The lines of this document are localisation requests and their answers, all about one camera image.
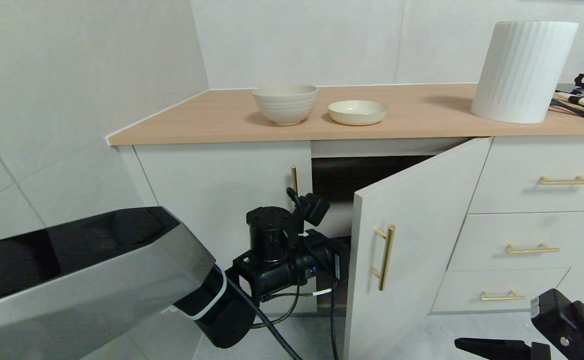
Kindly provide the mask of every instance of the shallow dish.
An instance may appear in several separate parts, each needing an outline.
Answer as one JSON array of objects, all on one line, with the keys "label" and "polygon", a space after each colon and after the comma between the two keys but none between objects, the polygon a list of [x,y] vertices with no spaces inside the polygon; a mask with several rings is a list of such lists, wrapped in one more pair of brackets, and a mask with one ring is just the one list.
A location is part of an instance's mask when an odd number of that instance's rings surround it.
[{"label": "shallow dish", "polygon": [[328,106],[332,120],[343,125],[374,125],[388,114],[388,105],[367,100],[346,100],[333,102]]}]

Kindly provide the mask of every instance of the gray floor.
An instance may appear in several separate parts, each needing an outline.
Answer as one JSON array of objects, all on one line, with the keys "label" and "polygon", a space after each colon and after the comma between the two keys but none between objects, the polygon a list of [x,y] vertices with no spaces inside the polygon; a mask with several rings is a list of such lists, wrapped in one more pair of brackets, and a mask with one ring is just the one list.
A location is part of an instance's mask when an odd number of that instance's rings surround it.
[{"label": "gray floor", "polygon": [[[332,347],[328,317],[292,317],[276,328],[305,360],[330,360]],[[337,318],[338,346],[343,347],[345,318]],[[529,312],[495,314],[430,315],[403,338],[384,360],[478,360],[457,350],[456,338],[494,338],[548,341],[530,322]],[[272,360],[289,358],[267,329],[251,330],[230,349],[215,348],[207,338],[201,340],[194,360]],[[552,348],[552,360],[565,358]]]}]

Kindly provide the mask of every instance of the gold drawer pull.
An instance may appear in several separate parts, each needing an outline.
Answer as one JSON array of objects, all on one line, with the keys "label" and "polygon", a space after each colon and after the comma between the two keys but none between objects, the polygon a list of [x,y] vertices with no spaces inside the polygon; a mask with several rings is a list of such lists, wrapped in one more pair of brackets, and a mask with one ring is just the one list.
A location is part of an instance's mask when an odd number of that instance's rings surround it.
[{"label": "gold drawer pull", "polygon": [[383,264],[381,264],[381,271],[378,271],[374,266],[370,268],[370,271],[374,276],[378,278],[378,289],[380,291],[385,290],[386,280],[388,279],[388,267],[390,265],[390,253],[392,253],[392,243],[395,240],[395,226],[390,225],[387,227],[387,233],[383,232],[378,227],[374,228],[374,232],[385,239],[385,249],[383,250]]},{"label": "gold drawer pull", "polygon": [[541,254],[541,253],[558,253],[561,251],[560,248],[550,247],[546,243],[541,243],[537,248],[522,248],[518,250],[513,244],[507,244],[505,248],[505,253],[508,255],[512,254]]},{"label": "gold drawer pull", "polygon": [[507,296],[489,296],[486,291],[481,292],[481,301],[509,301],[509,300],[525,300],[526,297],[517,294],[514,290],[509,290]]},{"label": "gold drawer pull", "polygon": [[297,167],[292,166],[292,189],[298,194],[299,193],[299,180],[297,178]]},{"label": "gold drawer pull", "polygon": [[541,176],[538,180],[539,185],[584,185],[584,176],[577,175],[574,180],[550,180],[547,176]]}]

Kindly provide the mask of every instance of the white ceramic bowl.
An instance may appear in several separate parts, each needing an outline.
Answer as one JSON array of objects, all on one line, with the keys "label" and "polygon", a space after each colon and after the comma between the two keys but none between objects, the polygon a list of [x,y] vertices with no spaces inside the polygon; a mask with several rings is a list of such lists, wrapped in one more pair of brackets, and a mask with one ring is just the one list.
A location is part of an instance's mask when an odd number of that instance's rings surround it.
[{"label": "white ceramic bowl", "polygon": [[380,123],[388,114],[388,105],[367,100],[333,102],[328,106],[332,120],[343,125],[372,125]]},{"label": "white ceramic bowl", "polygon": [[318,88],[311,85],[272,85],[254,89],[258,110],[273,123],[297,125],[315,108]]}]

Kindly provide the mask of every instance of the white ribbed vase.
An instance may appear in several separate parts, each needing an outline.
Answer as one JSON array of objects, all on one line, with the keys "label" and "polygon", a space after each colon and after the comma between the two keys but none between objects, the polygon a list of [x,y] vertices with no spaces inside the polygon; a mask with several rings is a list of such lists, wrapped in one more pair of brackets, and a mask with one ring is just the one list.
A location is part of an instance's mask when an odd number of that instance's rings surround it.
[{"label": "white ribbed vase", "polygon": [[506,123],[541,123],[578,27],[557,21],[497,23],[470,111]]}]

